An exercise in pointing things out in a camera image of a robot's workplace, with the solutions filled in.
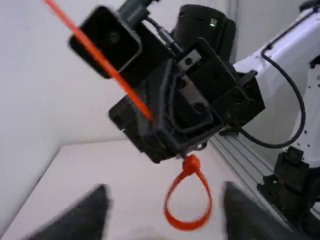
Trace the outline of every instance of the black cable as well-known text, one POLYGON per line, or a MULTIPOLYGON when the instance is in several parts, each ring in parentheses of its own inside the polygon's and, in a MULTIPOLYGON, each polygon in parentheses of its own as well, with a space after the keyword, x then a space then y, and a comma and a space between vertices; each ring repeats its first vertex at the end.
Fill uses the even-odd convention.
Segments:
POLYGON ((145 19, 147 22, 149 22, 150 24, 152 24, 155 29, 160 30, 162 27, 155 21, 153 20, 151 17, 147 16, 145 19))
POLYGON ((300 122, 300 127, 297 130, 297 132, 295 133, 295 135, 288 141, 284 142, 284 143, 280 143, 280 144, 270 144, 270 143, 266 143, 263 141, 260 141, 258 139, 256 139, 254 136, 250 135, 247 131, 245 131, 240 124, 238 124, 237 122, 233 122, 233 125, 235 126, 235 129, 237 131, 239 131, 239 133, 241 133, 242 135, 244 135, 247 139, 249 139, 250 141, 252 141, 253 143, 260 145, 262 147, 268 148, 268 149, 281 149, 284 147, 287 147, 291 144, 293 144, 302 134, 302 132, 305 129, 305 125, 306 125, 306 107, 305 107, 305 103, 304 103, 304 99, 297 87, 297 85, 295 84, 295 82, 292 80, 292 78, 286 73, 285 70, 283 70, 279 64, 277 64, 275 61, 273 61, 270 57, 266 56, 266 51, 272 49, 272 45, 268 44, 261 52, 261 56, 263 59, 265 59, 267 62, 269 62, 273 67, 275 67, 283 76, 284 78, 287 80, 287 82, 290 84, 290 86, 292 87, 298 102, 299 102, 299 106, 300 106, 300 111, 301 111, 301 122, 300 122))
POLYGON ((278 42, 280 39, 282 39, 285 35, 287 35, 289 32, 291 32, 293 29, 295 29, 298 25, 300 25, 302 22, 304 22, 306 19, 308 19, 310 16, 312 16, 313 14, 316 14, 318 11, 313 10, 311 12, 309 12, 307 15, 305 15, 304 17, 302 17, 299 21, 295 22, 292 26, 290 26, 287 30, 285 30, 283 33, 281 33, 278 37, 276 37, 272 42, 270 42, 262 51, 261 51, 261 56, 263 59, 265 59, 267 62, 269 62, 274 68, 276 68, 283 76, 284 78, 287 80, 287 82, 290 84, 290 86, 292 87, 298 102, 299 102, 299 106, 300 106, 300 111, 301 111, 301 122, 300 122, 300 126, 299 129, 297 130, 297 132, 295 133, 295 135, 288 141, 284 142, 284 143, 280 143, 280 144, 270 144, 270 143, 266 143, 263 141, 260 141, 258 139, 256 139, 254 136, 250 135, 247 131, 245 131, 241 125, 237 122, 232 122, 232 127, 234 127, 239 133, 241 133, 243 136, 245 136, 247 139, 249 139, 250 141, 252 141, 253 143, 260 145, 264 148, 268 148, 268 149, 281 149, 284 147, 287 147, 291 144, 293 144, 302 134, 302 132, 304 131, 305 125, 306 125, 306 107, 305 107, 305 103, 304 103, 304 99, 297 87, 297 85, 295 84, 295 82, 292 80, 292 78, 286 73, 285 70, 283 70, 279 64, 277 64, 275 61, 273 61, 270 57, 266 56, 266 51, 271 50, 273 48, 273 45, 278 42))

